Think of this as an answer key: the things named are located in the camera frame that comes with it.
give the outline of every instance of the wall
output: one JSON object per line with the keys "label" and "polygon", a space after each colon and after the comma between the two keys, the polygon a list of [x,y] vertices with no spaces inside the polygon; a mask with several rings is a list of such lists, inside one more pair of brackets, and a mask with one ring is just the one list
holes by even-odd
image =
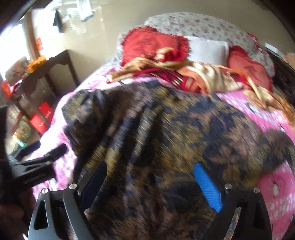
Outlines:
{"label": "wall", "polygon": [[[65,49],[80,81],[114,56],[120,31],[139,25],[149,16],[167,12],[195,12],[222,18],[246,32],[275,46],[281,52],[295,51],[295,43],[280,21],[251,0],[92,0],[94,17],[81,22],[75,0],[54,0],[45,9],[33,12],[34,30],[44,49],[42,54],[55,56]],[[65,33],[53,26],[55,9],[64,18]],[[62,94],[75,88],[66,67],[52,72],[57,89]]]}

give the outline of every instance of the window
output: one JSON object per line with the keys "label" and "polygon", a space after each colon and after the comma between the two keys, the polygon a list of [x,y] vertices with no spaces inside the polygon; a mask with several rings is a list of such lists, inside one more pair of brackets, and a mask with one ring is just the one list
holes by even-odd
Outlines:
{"label": "window", "polygon": [[14,26],[0,43],[0,74],[5,80],[5,72],[21,57],[30,60],[26,37],[23,30],[23,18]]}

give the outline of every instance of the white floral fabric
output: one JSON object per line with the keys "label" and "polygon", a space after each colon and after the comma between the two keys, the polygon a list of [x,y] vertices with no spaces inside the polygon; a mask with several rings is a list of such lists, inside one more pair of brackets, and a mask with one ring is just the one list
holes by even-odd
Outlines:
{"label": "white floral fabric", "polygon": [[[175,12],[149,17],[144,25],[157,28],[162,33],[196,36],[210,40],[227,41],[230,46],[238,45],[243,48],[249,57],[261,63],[270,77],[275,75],[273,62],[270,56],[258,48],[245,31],[235,25],[217,17],[198,13]],[[116,49],[116,59],[122,60],[122,46],[126,34],[132,28],[119,34]]]}

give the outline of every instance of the silver bolt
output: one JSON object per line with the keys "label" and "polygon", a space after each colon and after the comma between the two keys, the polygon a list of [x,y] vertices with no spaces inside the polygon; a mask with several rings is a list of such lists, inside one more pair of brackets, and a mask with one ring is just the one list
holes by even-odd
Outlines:
{"label": "silver bolt", "polygon": [[232,185],[230,183],[224,184],[224,187],[225,189],[228,189],[228,190],[232,189]]}
{"label": "silver bolt", "polygon": [[76,183],[72,183],[70,186],[69,186],[69,189],[73,190],[77,187],[77,184]]}
{"label": "silver bolt", "polygon": [[258,187],[253,188],[253,191],[256,193],[260,193],[260,189]]}
{"label": "silver bolt", "polygon": [[43,193],[43,194],[48,193],[48,188],[43,188],[41,193]]}

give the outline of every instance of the pink patterned bedsheet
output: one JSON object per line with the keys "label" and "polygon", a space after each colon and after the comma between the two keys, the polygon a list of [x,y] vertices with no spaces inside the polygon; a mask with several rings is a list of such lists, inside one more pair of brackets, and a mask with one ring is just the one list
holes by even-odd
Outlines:
{"label": "pink patterned bedsheet", "polygon": [[[67,145],[68,152],[54,163],[56,180],[51,179],[33,188],[36,199],[40,191],[45,187],[49,188],[51,191],[65,189],[76,163],[77,157],[72,151],[69,140],[63,132],[67,124],[64,120],[61,108],[71,96],[82,89],[89,89],[89,91],[94,89],[105,90],[118,86],[120,83],[107,84],[107,78],[105,77],[110,70],[118,68],[119,64],[115,61],[105,64],[81,83],[74,92],[63,96],[58,103],[51,126],[40,140],[41,147],[32,154],[31,159],[43,156],[62,143]],[[129,84],[132,82],[151,81],[154,79],[157,78],[138,77],[135,79],[126,79],[124,83]],[[159,79],[158,81],[165,86],[172,87],[169,83]],[[280,112],[275,111],[270,113],[257,109],[247,101],[242,91],[218,93],[217,95],[222,100],[248,115],[262,131],[266,131],[269,128],[278,129],[286,132],[292,141],[295,142],[295,133],[291,130]],[[295,211],[295,177],[288,163],[284,163],[273,173],[263,176],[260,179],[258,187],[261,190],[267,206],[272,225],[273,239],[281,240]]]}

